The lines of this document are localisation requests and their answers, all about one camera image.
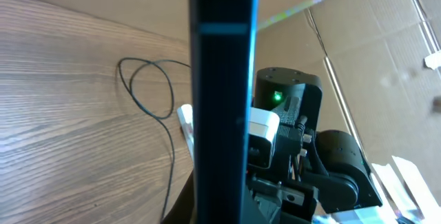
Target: black wire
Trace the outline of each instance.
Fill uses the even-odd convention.
[[[122,63],[124,61],[141,61],[141,62],[145,63],[145,64],[143,64],[142,66],[140,66],[138,69],[136,69],[133,72],[133,74],[130,77],[129,85],[127,85],[127,83],[125,82],[125,79],[123,77]],[[135,102],[135,104],[144,113],[146,113],[146,114],[150,115],[151,117],[153,117],[156,121],[159,122],[159,124],[161,124],[164,127],[164,129],[167,132],[167,135],[168,135],[168,137],[170,139],[170,144],[172,145],[172,164],[170,165],[170,176],[169,176],[169,179],[168,179],[167,194],[165,195],[163,211],[161,212],[161,221],[162,221],[164,219],[165,210],[167,209],[168,198],[170,196],[170,189],[172,187],[172,177],[173,177],[173,168],[174,168],[174,144],[173,144],[173,138],[172,138],[172,135],[170,134],[170,131],[168,130],[167,126],[165,126],[165,124],[162,122],[162,120],[167,119],[168,117],[170,117],[173,114],[173,109],[174,109],[174,93],[173,93],[173,87],[172,87],[172,82],[170,81],[170,78],[168,77],[168,75],[164,71],[164,69],[161,66],[158,65],[158,63],[161,63],[161,62],[178,63],[180,65],[184,65],[184,66],[187,66],[188,68],[190,68],[190,66],[188,64],[186,64],[186,63],[182,63],[180,61],[174,61],[174,60],[171,60],[171,59],[161,59],[161,60],[158,60],[158,61],[149,61],[147,59],[138,59],[138,58],[122,58],[118,62],[117,68],[118,68],[118,71],[119,71],[119,76],[121,77],[121,81],[123,82],[124,88],[127,90],[127,92],[129,92],[129,94],[132,97],[132,99]],[[144,105],[142,103],[139,102],[139,100],[136,98],[136,96],[135,96],[135,94],[133,92],[133,80],[134,80],[135,76],[144,67],[149,66],[149,65],[156,66],[165,75],[165,78],[167,79],[168,85],[170,87],[170,95],[172,96],[172,106],[170,107],[170,111],[168,112],[168,114],[165,115],[165,116],[157,116],[157,115],[153,114],[152,112],[150,112],[146,107],[144,107]]]

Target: wooden table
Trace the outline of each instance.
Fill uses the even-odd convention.
[[[35,0],[0,0],[0,223],[158,222],[170,142],[116,76],[123,57],[189,61],[176,39]],[[191,103],[189,69],[165,69],[176,106]],[[157,69],[142,71],[134,88],[155,113],[169,110]],[[176,148],[169,209],[192,161],[176,114],[165,124]]]

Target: black vertical bar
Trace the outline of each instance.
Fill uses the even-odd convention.
[[[190,0],[198,223],[240,223],[258,0]]]

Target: black cable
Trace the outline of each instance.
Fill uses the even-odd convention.
[[[308,118],[306,116],[300,116],[296,121],[296,128],[299,129],[302,134],[305,133],[305,124],[307,121]]]
[[[124,61],[141,61],[144,62],[145,64],[143,64],[142,66],[140,66],[138,69],[136,69],[133,74],[130,77],[130,81],[129,81],[129,85],[127,85],[127,83],[125,82],[125,79],[123,77],[123,71],[122,71],[122,63]],[[188,68],[190,68],[189,65],[187,65],[186,63],[182,63],[180,61],[174,61],[171,59],[161,59],[158,61],[149,61],[147,59],[138,59],[138,58],[122,58],[117,65],[118,71],[119,71],[119,76],[121,77],[121,81],[123,82],[124,88],[127,90],[127,92],[129,92],[130,96],[132,97],[133,101],[135,102],[135,104],[146,114],[148,114],[149,116],[153,117],[156,121],[159,122],[159,124],[161,124],[165,131],[167,132],[167,135],[170,139],[170,144],[172,145],[172,164],[170,165],[170,177],[168,180],[168,186],[167,186],[167,194],[165,195],[165,201],[164,201],[164,207],[163,207],[163,211],[161,212],[161,222],[164,219],[164,215],[165,215],[165,210],[167,209],[167,202],[168,202],[168,198],[170,195],[170,189],[172,187],[172,177],[173,177],[173,168],[174,168],[174,144],[173,144],[173,138],[172,135],[170,134],[170,131],[168,130],[167,126],[165,126],[165,124],[162,122],[162,120],[167,119],[168,117],[170,117],[173,114],[173,110],[174,110],[174,93],[173,93],[173,87],[172,87],[172,82],[170,81],[170,78],[168,77],[167,73],[164,71],[164,69],[158,65],[158,63],[161,62],[172,62],[172,63],[178,63],[180,65],[184,65],[187,66]],[[167,115],[165,116],[156,116],[155,114],[153,114],[152,112],[150,112],[146,107],[144,107],[144,105],[142,103],[139,102],[139,100],[136,98],[134,92],[133,92],[133,80],[134,77],[138,74],[138,72],[140,70],[142,70],[144,67],[149,66],[149,65],[154,65],[156,66],[164,75],[165,78],[167,79],[168,85],[170,87],[170,95],[172,96],[172,106],[170,107],[170,111],[168,112]]]

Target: green led light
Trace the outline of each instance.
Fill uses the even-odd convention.
[[[274,95],[274,100],[280,101],[280,100],[282,100],[282,96],[280,94],[275,94]]]

